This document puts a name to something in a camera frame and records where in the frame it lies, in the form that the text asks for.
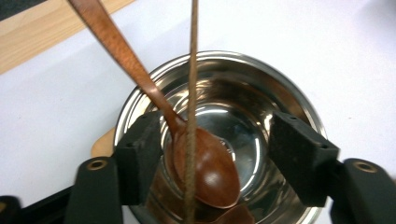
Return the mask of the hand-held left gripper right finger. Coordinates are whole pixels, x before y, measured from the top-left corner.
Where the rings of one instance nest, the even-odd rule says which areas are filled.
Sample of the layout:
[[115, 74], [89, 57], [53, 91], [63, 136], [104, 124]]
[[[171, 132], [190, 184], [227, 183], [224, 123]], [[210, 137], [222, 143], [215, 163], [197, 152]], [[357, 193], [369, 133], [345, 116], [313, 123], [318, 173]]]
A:
[[326, 203], [339, 148], [302, 120], [279, 111], [271, 118], [268, 155], [305, 206]]

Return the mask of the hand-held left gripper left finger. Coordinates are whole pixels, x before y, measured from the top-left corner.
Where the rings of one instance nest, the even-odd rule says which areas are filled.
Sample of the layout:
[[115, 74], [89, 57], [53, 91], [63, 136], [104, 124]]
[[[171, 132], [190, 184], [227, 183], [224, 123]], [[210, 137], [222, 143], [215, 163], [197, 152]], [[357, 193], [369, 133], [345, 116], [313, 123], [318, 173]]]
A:
[[160, 113], [140, 116], [115, 146], [120, 199], [123, 205], [143, 204], [163, 154]]

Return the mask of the square wooden coaster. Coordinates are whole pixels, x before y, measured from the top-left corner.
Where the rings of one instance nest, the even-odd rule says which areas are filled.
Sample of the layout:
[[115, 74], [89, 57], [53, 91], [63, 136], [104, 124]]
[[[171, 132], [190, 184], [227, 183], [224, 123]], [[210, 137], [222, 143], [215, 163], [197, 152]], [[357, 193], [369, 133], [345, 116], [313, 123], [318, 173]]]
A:
[[112, 128], [99, 137], [92, 145], [91, 157], [110, 157], [113, 154], [115, 129]]

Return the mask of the brown wooden spoon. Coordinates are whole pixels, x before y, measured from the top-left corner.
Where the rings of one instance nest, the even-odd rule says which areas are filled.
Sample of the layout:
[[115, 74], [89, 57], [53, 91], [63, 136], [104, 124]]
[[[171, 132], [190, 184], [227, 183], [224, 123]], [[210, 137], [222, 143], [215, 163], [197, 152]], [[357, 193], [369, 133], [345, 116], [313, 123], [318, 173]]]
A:
[[[67, 1], [113, 60], [163, 112], [172, 136], [172, 146], [165, 152], [165, 163], [179, 185], [186, 189], [185, 154], [188, 119], [183, 119], [167, 102], [100, 0]], [[217, 137], [196, 126], [194, 197], [209, 206], [226, 209], [237, 204], [239, 195], [240, 183], [232, 156]]]

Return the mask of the stainless steel bowl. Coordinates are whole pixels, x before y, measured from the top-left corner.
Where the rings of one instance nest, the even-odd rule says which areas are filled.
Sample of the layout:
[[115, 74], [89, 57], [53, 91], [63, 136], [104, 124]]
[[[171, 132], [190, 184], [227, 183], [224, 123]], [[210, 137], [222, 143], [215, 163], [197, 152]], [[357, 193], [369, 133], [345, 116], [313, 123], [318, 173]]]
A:
[[314, 107], [283, 74], [247, 55], [204, 51], [197, 60], [197, 124], [228, 148], [241, 199], [256, 224], [314, 224], [319, 209], [300, 202], [267, 156], [273, 112], [291, 114], [324, 133]]

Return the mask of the thin brown chopstick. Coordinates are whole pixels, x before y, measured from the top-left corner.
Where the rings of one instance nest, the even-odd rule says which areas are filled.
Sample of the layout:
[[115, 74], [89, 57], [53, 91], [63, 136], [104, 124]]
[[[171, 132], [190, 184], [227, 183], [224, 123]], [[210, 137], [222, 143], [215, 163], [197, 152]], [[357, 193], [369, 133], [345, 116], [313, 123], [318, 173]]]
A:
[[198, 49], [198, 5], [199, 0], [191, 0], [191, 38], [189, 101], [185, 154], [185, 224], [194, 224], [195, 218], [195, 150], [196, 150], [196, 82], [197, 82], [197, 49]]

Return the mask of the white paper table cover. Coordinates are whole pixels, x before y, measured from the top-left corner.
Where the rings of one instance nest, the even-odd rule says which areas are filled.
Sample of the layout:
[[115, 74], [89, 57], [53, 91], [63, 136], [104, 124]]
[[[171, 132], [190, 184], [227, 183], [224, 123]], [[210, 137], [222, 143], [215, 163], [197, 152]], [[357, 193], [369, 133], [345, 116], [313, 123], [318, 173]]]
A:
[[[396, 0], [200, 0], [199, 48], [270, 64], [342, 158], [396, 178]], [[89, 31], [12, 70], [0, 43], [0, 195], [27, 205], [69, 187], [133, 88]]]

